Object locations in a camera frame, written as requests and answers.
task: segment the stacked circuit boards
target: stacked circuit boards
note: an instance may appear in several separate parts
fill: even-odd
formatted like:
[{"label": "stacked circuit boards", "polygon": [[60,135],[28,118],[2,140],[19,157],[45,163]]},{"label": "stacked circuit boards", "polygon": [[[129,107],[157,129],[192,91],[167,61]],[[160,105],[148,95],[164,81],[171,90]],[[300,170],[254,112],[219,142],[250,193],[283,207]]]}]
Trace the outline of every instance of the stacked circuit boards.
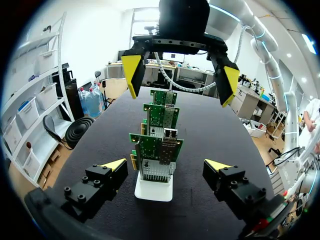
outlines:
[{"label": "stacked circuit boards", "polygon": [[130,133],[135,143],[131,161],[146,181],[168,183],[176,169],[183,144],[176,129],[180,109],[175,106],[177,93],[172,90],[151,90],[153,101],[143,104],[147,118],[141,123],[141,134]]}]

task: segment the white stand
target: white stand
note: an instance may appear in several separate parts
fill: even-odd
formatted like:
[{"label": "white stand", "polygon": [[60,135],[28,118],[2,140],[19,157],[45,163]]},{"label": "white stand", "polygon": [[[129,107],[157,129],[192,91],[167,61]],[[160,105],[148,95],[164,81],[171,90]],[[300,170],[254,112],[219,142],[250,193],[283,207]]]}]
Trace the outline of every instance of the white stand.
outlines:
[{"label": "white stand", "polygon": [[140,171],[136,180],[134,195],[138,199],[170,202],[173,196],[174,179],[168,183],[141,180]]}]

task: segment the screw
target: screw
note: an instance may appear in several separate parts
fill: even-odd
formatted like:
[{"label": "screw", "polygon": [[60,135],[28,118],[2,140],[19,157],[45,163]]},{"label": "screw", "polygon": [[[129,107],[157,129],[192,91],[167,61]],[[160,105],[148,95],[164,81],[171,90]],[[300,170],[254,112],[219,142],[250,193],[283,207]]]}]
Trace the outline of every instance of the screw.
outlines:
[{"label": "screw", "polygon": [[247,203],[252,203],[253,200],[254,200],[254,198],[253,198],[251,195],[248,195],[248,196],[245,197],[245,201],[246,201]]},{"label": "screw", "polygon": [[83,176],[83,177],[82,177],[82,182],[83,182],[84,184],[86,184],[86,183],[88,182],[88,177],[87,177],[87,176]]},{"label": "screw", "polygon": [[238,187],[237,181],[231,181],[231,188],[236,189]]},{"label": "screw", "polygon": [[64,194],[65,195],[70,195],[71,194],[71,187],[65,186],[64,187]]},{"label": "screw", "polygon": [[100,181],[99,180],[94,180],[93,185],[97,188],[100,186]]},{"label": "screw", "polygon": [[77,199],[79,203],[84,203],[86,201],[86,196],[84,194],[79,194]]},{"label": "screw", "polygon": [[247,177],[245,177],[245,176],[242,178],[242,180],[243,180],[243,182],[244,182],[245,184],[249,183],[249,179],[248,179]]},{"label": "screw", "polygon": [[259,193],[264,196],[267,193],[267,189],[265,189],[264,187],[260,189]]}]

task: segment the black table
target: black table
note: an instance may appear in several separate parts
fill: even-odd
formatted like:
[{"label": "black table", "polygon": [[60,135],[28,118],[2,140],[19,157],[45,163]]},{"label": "black table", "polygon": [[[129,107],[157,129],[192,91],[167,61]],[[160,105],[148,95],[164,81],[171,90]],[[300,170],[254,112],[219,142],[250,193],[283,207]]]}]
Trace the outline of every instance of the black table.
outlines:
[{"label": "black table", "polygon": [[147,117],[143,103],[152,101],[149,87],[142,87],[137,99],[129,91],[117,99],[85,133],[63,166],[53,190],[63,194],[64,186],[80,181],[90,165],[127,158],[128,177],[112,202],[107,201],[86,224],[123,240],[234,240],[245,223],[226,203],[218,202],[202,177],[204,159],[238,165],[258,187],[273,194],[264,162],[246,129],[218,99],[178,92],[180,108],[178,137],[184,139],[173,177],[171,202],[137,199],[134,195],[138,172],[130,153],[134,144],[129,133],[140,133]]}]

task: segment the desk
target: desk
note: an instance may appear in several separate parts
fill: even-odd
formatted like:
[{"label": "desk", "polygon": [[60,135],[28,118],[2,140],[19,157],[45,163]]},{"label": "desk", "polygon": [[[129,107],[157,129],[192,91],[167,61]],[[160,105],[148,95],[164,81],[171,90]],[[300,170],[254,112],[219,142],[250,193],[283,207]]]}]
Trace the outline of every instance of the desk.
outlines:
[{"label": "desk", "polygon": [[[175,81],[192,83],[198,89],[211,84],[214,81],[214,73],[198,68],[178,66]],[[202,92],[202,95],[208,94],[209,89]]]},{"label": "desk", "polygon": [[[236,95],[230,106],[239,118],[254,119],[264,125],[268,124],[272,112],[276,108],[268,101],[260,98],[251,88],[242,85],[237,86]],[[261,116],[253,116],[257,106],[262,110]]]},{"label": "desk", "polygon": [[[172,72],[172,80],[174,79],[174,75],[175,75],[175,66],[171,66],[171,65],[165,65],[163,64],[163,69],[164,70],[169,70]],[[146,74],[147,70],[150,69],[151,71],[153,71],[153,69],[159,69],[159,65],[158,64],[146,64],[145,65],[145,73],[144,73],[144,77],[142,82],[143,83],[147,83],[147,80],[149,78],[151,78],[151,76],[148,76]],[[124,72],[123,72],[123,64],[122,62],[113,62],[111,64],[108,64],[105,66],[105,78],[110,79],[110,78],[124,78]],[[154,76],[155,81],[158,78],[158,71],[156,76]]]},{"label": "desk", "polygon": [[202,177],[204,159],[238,165],[258,187],[274,193],[258,149],[229,106],[218,99],[178,92],[180,108],[178,137],[184,143],[173,175],[171,202],[135,198],[138,172],[133,170],[130,153],[134,144],[129,133],[140,133],[146,118],[143,103],[151,102],[149,87],[141,87],[133,100],[126,91],[83,135],[64,164],[53,191],[62,195],[90,165],[126,158],[128,177],[113,201],[106,201],[86,224],[123,240],[235,240],[245,223],[238,220],[225,202],[218,202]]}]

